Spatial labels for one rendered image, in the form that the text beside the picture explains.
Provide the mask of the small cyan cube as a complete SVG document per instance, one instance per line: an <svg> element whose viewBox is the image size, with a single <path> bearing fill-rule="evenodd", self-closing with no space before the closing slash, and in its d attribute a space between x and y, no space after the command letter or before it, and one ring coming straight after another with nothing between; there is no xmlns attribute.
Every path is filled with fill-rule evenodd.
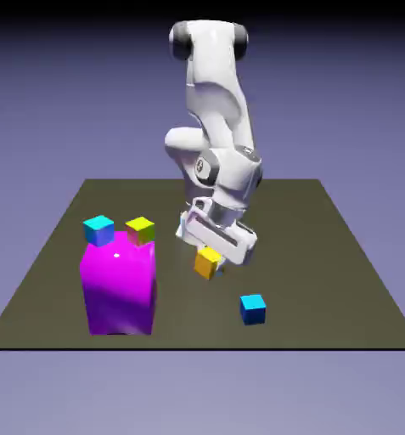
<svg viewBox="0 0 405 435"><path fill-rule="evenodd" d="M89 218L82 223L87 242L96 247L114 240L115 223L104 215Z"/></svg>

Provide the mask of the large magenta box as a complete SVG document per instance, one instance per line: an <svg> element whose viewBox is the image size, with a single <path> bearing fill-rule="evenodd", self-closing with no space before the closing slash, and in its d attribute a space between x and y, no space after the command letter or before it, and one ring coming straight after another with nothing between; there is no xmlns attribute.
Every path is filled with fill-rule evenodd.
<svg viewBox="0 0 405 435"><path fill-rule="evenodd" d="M124 231L103 245L88 244L80 277L89 332L150 335L157 297L155 243L137 246Z"/></svg>

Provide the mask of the small blue cube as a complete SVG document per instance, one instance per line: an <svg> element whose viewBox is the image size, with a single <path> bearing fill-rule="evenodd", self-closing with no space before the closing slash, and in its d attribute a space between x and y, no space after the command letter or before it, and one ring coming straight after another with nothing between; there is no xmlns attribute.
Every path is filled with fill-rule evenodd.
<svg viewBox="0 0 405 435"><path fill-rule="evenodd" d="M267 305L261 294L243 295L239 302L240 315L245 325L265 323Z"/></svg>

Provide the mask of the small yellow-green cube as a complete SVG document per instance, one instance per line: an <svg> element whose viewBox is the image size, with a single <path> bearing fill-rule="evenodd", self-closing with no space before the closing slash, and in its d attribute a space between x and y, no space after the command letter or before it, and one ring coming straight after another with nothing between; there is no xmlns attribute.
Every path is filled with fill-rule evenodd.
<svg viewBox="0 0 405 435"><path fill-rule="evenodd" d="M137 217L125 222L127 237L135 246L155 240L155 224L146 217Z"/></svg>

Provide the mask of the small orange cube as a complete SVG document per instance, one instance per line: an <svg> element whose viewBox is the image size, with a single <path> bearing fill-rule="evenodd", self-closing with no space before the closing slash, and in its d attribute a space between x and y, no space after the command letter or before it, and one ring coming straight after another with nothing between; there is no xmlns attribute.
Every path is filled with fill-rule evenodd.
<svg viewBox="0 0 405 435"><path fill-rule="evenodd" d="M199 249L195 256L194 270L203 278L211 280L222 274L222 256L209 246Z"/></svg>

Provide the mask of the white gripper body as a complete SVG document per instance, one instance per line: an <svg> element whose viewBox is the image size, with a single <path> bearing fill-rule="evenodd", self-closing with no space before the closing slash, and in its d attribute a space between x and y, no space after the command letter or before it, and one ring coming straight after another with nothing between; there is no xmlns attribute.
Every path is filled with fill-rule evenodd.
<svg viewBox="0 0 405 435"><path fill-rule="evenodd" d="M182 212L176 236L200 249L208 246L232 264L247 264L256 245L256 233L238 221L221 228L205 218L201 210Z"/></svg>

